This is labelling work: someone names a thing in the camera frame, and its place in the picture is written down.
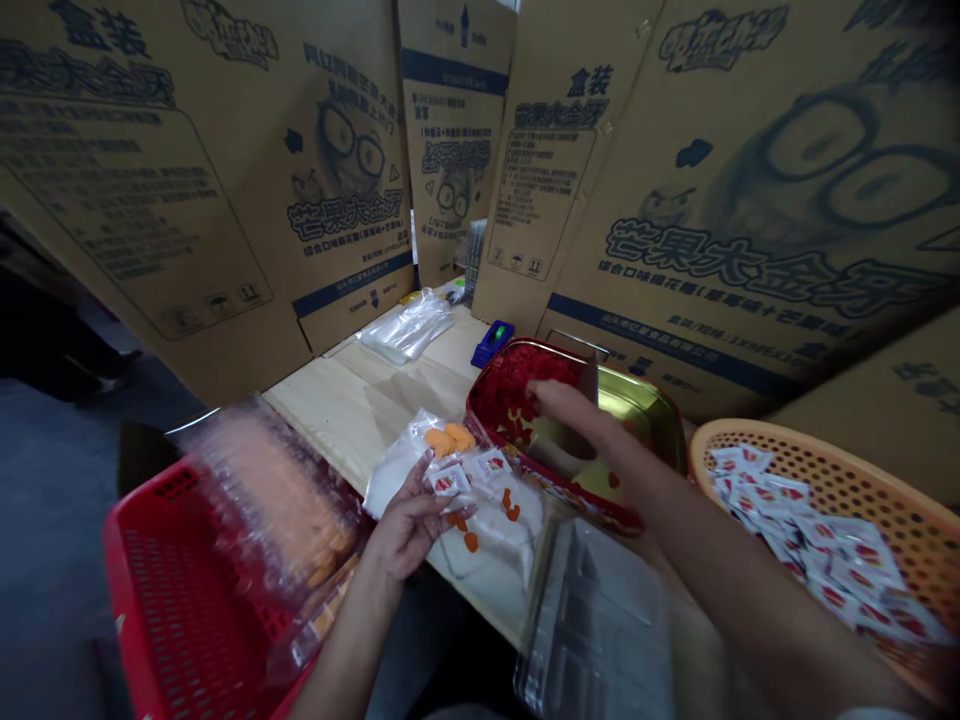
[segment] gray floor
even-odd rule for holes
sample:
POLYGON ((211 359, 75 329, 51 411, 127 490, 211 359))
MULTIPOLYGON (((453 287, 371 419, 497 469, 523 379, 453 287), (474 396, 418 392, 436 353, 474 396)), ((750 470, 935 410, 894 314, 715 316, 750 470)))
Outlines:
MULTIPOLYGON (((81 314, 115 347, 135 346, 123 326, 92 302, 81 314)), ((138 362, 130 387, 84 409, 0 380, 4 717, 93 720, 111 714, 104 699, 110 688, 98 669, 113 637, 100 531, 116 502, 120 423, 169 429, 201 410, 149 355, 138 362)), ((407 593, 371 718, 403 717, 468 612, 436 575, 407 593)))

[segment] blue stripe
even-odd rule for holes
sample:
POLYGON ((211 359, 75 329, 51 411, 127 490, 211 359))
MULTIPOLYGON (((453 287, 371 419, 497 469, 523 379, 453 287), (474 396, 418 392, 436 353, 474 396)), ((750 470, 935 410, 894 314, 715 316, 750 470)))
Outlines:
POLYGON ((788 401, 799 397, 809 389, 805 383, 719 352, 716 348, 695 342, 690 342, 690 345, 693 346, 690 350, 672 347, 669 341, 663 342, 664 337, 668 340, 673 338, 683 340, 684 343, 689 341, 669 330, 661 330, 652 325, 646 325, 622 315, 601 310, 598 307, 587 305, 564 295, 556 293, 551 295, 547 309, 588 325, 593 325, 595 328, 608 333, 619 335, 638 345, 652 348, 659 353, 669 355, 701 370, 706 370, 711 375, 729 380, 765 397, 788 401), (650 333, 653 331, 658 334, 656 339, 650 338, 650 333))
POLYGON ((309 295, 297 298, 291 303, 293 305, 293 311, 297 314, 298 320, 305 318, 307 315, 335 303, 340 298, 344 298, 350 293, 356 292, 360 288, 366 287, 370 283, 376 282, 380 278, 386 277, 390 273, 412 264, 413 252, 407 251, 401 253, 389 260, 377 263, 366 270, 348 275, 343 280, 338 280, 332 285, 314 290, 309 295))
POLYGON ((405 80, 473 90, 488 95, 507 94, 507 76, 466 63, 403 48, 400 63, 405 80))

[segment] left hand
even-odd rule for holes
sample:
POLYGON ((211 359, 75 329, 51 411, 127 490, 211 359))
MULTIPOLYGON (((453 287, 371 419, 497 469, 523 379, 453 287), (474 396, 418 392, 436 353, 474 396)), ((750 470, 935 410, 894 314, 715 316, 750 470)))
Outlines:
POLYGON ((397 582, 413 574, 440 534, 451 527, 440 517, 451 498, 430 495, 423 486, 423 475, 432 459, 433 451, 427 450, 410 470, 384 510, 364 552, 372 555, 397 582))

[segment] blue tape dispenser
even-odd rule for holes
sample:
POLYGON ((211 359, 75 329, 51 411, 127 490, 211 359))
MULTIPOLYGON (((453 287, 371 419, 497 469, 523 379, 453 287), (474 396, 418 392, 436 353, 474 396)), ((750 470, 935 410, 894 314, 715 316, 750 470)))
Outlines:
POLYGON ((500 349, 510 342, 510 338, 512 337, 513 325, 505 323, 502 320, 497 320, 490 326, 490 329, 487 330, 487 334, 483 340, 477 344, 476 350, 473 351, 473 360, 470 361, 470 364, 482 369, 490 362, 490 358, 500 352, 500 349))

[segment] wooden table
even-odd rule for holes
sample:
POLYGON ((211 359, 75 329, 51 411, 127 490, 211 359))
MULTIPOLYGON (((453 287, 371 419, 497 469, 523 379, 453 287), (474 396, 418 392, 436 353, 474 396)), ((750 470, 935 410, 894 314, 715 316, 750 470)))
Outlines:
MULTIPOLYGON (((421 407, 440 417, 462 417, 480 372, 470 358, 488 326, 463 307, 455 308, 454 316, 456 324, 415 362, 397 368, 359 343, 345 342, 264 397, 363 495, 381 455, 421 407)), ((546 503, 548 518, 569 512, 546 503)), ((651 537, 623 542, 661 572, 671 592, 676 716, 727 716, 731 663, 716 630, 651 537)), ((526 604, 518 582, 498 574, 496 565, 458 580, 433 553, 428 560, 507 641, 520 647, 526 604)))

